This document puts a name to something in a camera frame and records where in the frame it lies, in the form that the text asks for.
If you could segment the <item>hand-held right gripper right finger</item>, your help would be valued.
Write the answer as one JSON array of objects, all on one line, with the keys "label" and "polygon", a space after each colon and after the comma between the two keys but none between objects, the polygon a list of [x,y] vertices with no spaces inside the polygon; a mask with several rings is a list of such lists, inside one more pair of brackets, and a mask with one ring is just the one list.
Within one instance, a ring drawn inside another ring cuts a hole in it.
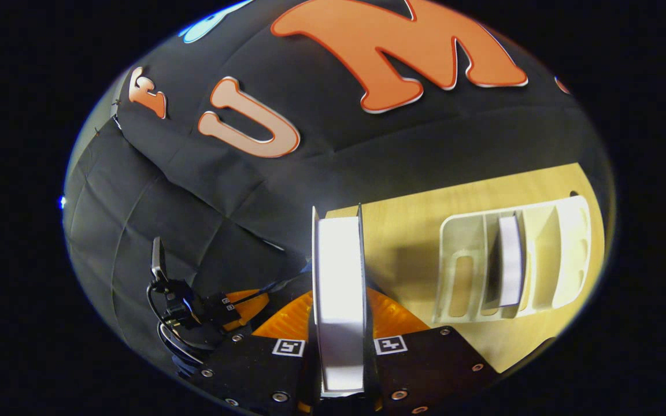
[{"label": "hand-held right gripper right finger", "polygon": [[426,325],[388,296],[367,289],[373,314],[377,415],[430,415],[501,379],[451,326]]}]

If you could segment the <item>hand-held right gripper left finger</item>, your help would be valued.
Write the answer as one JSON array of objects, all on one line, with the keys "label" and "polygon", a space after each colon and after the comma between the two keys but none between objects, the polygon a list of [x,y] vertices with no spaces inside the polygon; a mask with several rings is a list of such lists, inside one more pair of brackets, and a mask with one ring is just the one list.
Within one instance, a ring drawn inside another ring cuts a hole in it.
[{"label": "hand-held right gripper left finger", "polygon": [[201,392],[257,415],[311,415],[317,381],[309,342],[313,296],[299,295],[256,331],[222,342],[192,376]]}]

